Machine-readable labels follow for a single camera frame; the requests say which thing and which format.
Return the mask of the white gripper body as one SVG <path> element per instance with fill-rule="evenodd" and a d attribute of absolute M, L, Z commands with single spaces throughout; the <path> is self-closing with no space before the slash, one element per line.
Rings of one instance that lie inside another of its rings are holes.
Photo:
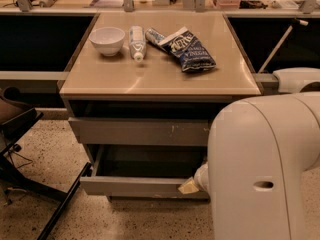
<path fill-rule="evenodd" d="M 197 169 L 194 175 L 194 181 L 199 190 L 209 192 L 209 174 L 207 163 L 201 165 Z"/>

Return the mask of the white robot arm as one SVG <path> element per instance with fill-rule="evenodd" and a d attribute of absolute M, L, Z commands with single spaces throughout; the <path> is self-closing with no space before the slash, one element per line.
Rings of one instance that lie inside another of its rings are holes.
<path fill-rule="evenodd" d="M 215 117 L 179 191 L 209 194 L 214 240 L 306 240 L 301 176 L 319 161 L 319 92 L 247 98 Z"/>

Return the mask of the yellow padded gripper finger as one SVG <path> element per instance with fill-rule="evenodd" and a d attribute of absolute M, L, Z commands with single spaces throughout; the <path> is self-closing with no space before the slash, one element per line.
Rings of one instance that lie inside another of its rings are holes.
<path fill-rule="evenodd" d="M 195 183 L 194 179 L 190 177 L 178 187 L 178 190 L 182 194 L 193 194 L 199 191 L 199 187 Z"/>

